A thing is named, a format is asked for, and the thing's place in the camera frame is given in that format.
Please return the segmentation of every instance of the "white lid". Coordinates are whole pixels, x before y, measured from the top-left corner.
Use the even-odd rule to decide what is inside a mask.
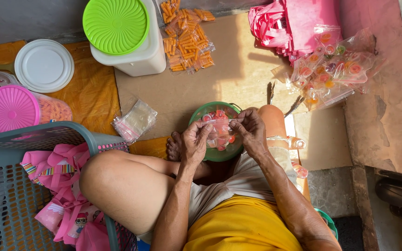
[[[38,39],[26,44],[15,59],[18,80],[29,90],[56,92],[65,87],[74,75],[74,60],[60,43]]]
[[[150,19],[150,29],[148,30],[148,35],[145,38],[144,42],[133,52],[122,56],[105,54],[95,48],[92,44],[90,44],[91,54],[99,63],[109,66],[124,63],[135,63],[152,59],[158,53],[160,43],[162,43],[162,37],[159,33],[160,31],[158,26],[158,19],[156,17],[156,9],[154,8],[152,0],[141,1],[147,8],[148,17]]]

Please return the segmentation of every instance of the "white plastic container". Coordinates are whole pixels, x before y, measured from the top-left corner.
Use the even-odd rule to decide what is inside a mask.
[[[150,19],[150,29],[145,41],[135,51],[112,56],[105,54],[91,44],[92,56],[101,64],[114,66],[131,77],[161,73],[167,65],[164,53],[164,43],[159,31],[156,9],[152,0],[141,0],[147,8]]]

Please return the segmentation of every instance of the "person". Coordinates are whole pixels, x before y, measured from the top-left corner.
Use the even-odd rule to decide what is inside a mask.
[[[204,162],[212,127],[193,122],[172,134],[173,161],[115,150],[92,157],[81,192],[150,250],[341,250],[287,175],[283,113],[272,105],[247,109],[230,126],[244,145],[235,161]]]

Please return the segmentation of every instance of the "bare foot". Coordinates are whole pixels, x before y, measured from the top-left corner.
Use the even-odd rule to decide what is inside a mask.
[[[170,161],[181,161],[181,134],[174,132],[167,140],[167,159]]]

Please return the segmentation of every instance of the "pink container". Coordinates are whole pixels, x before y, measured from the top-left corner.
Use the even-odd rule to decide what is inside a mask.
[[[0,133],[55,121],[71,121],[70,107],[61,100],[19,85],[0,87]]]

